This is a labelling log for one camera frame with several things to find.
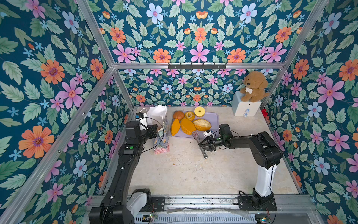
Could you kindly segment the floral paper bag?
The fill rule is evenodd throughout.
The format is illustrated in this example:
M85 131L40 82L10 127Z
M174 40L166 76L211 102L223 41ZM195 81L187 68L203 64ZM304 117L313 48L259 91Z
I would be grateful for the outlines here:
M169 144L169 123L167 119L167 106L154 106L148 108L142 108L140 110L144 114L143 121L148 125L157 125L157 137L154 139L153 151L155 154L168 153L170 151Z

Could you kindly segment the orange oval bread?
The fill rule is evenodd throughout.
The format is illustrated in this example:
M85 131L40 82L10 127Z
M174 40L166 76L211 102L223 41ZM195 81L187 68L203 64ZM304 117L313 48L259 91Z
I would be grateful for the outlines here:
M196 127L193 122L189 119L183 118L180 122L180 127L183 133L187 135L192 135L196 131Z

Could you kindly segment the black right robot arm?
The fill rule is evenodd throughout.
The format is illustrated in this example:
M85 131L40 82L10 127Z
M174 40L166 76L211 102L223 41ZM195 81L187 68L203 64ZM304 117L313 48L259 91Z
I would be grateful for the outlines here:
M273 194L272 184L274 174L280 163L283 152L267 132L254 135L233 136L233 131L228 124L219 125L219 134L210 134L198 143L204 157L206 152L216 151L218 147L225 149L249 148L252 156L259 166L256 185L253 194L266 198Z

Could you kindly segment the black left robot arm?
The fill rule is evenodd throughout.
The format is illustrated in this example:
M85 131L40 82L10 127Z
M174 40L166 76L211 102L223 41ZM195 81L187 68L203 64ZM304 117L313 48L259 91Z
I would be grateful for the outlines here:
M135 217L146 206L148 190L134 193L127 199L135 168L144 152L144 144L158 134L158 125L144 125L140 121L129 121L125 125L126 137L118 151L118 165L107 194L99 207L89 213L91 224L134 224Z

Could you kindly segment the orange pointed bread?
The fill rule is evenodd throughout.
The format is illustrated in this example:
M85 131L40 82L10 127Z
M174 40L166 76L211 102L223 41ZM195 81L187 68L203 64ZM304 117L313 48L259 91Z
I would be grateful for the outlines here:
M175 136L179 130L180 130L180 121L177 118L175 118L171 125L171 135Z

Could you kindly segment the purple tray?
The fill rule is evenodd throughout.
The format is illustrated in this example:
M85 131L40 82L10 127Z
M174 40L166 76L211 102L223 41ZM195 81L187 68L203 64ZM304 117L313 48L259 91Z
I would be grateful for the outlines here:
M194 120L196 120L196 119L205 119L205 120L209 121L211 123L211 125L212 125L212 128L210 130L215 131L216 136L219 135L219 117L218 117L218 114L206 112L205 115L203 117L201 117L201 118L195 116ZM203 132L198 131L198 133L199 133L200 139L204 139ZM178 131L178 133L173 137L192 138L193 136L183 133L182 130L180 129Z

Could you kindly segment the round brown bun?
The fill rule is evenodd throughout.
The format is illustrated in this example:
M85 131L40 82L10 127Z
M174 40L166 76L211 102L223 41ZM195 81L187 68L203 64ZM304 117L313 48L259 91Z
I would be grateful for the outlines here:
M176 111L173 114L173 119L177 119L178 121L181 121L184 118L185 114L182 111Z

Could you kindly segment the yellow bagel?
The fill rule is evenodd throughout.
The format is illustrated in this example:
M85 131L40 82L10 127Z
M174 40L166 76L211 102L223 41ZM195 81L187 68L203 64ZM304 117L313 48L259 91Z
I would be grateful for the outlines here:
M195 119L195 113L192 111L188 111L184 114L184 118L193 121Z

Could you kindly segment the white drawer cabinet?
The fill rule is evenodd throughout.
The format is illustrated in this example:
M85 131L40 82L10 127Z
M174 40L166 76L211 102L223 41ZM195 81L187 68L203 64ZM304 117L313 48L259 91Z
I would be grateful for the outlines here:
M240 93L239 91L235 92L234 98L233 98L233 101L231 104L234 116L243 117L246 109L250 110L250 112L247 113L248 117L255 116L261 106L261 101L244 102L241 100L242 97L244 97L243 93Z

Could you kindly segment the red strawberry toy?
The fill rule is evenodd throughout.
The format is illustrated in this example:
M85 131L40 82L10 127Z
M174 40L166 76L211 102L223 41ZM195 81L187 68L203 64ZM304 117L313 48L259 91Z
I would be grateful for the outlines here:
M268 112L266 109L262 109L261 112L265 118L268 117Z

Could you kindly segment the brown plush dog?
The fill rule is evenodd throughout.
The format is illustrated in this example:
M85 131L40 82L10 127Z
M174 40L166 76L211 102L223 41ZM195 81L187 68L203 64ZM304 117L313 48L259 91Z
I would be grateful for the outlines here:
M268 81L264 74L259 71L249 73L244 78L243 84L245 86L240 90L240 93L244 94L244 96L241 97L241 101L243 102L258 102L270 95L265 91L268 87Z

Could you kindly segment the black wall hook rail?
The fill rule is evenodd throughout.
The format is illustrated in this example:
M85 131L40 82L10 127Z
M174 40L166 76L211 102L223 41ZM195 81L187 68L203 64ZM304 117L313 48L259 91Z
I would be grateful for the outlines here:
M215 69L225 69L227 67L226 63L169 63L168 69L178 69L178 70L194 70L194 69L203 69L203 70L215 70Z

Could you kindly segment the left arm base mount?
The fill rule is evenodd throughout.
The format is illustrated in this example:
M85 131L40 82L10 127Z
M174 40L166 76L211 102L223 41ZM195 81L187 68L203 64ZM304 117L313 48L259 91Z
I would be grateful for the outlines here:
M136 189L127 201L126 207L134 218L140 212L150 212L153 217L156 212L165 210L165 201L165 197L152 196L149 189Z

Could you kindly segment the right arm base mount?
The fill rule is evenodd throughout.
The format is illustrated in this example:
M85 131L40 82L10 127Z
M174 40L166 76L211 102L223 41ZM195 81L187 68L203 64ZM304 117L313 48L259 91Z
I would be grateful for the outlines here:
M275 197L271 190L265 197L261 197L255 189L253 189L252 196L240 190L237 200L242 211L277 211Z

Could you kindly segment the aluminium frame post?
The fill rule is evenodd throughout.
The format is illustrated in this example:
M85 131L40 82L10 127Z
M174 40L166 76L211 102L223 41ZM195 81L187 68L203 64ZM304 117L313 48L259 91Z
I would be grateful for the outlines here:
M323 13L324 8L329 3L329 0L318 0L316 1L316 4L314 5L312 11L310 12L306 22L303 25L303 28L298 35L297 39L295 40L293 46L291 47L289 53L287 54L287 57L283 63L283 68L279 70L276 78L272 82L270 88L268 89L269 96L265 97L262 100L262 104L260 109L264 109L267 105L268 101L270 100L270 97L273 95L275 89L279 86L284 74L290 67L291 63L293 62L295 56L299 52L301 46L304 44L305 40L307 39L310 31L313 29L315 23L318 21L320 15Z

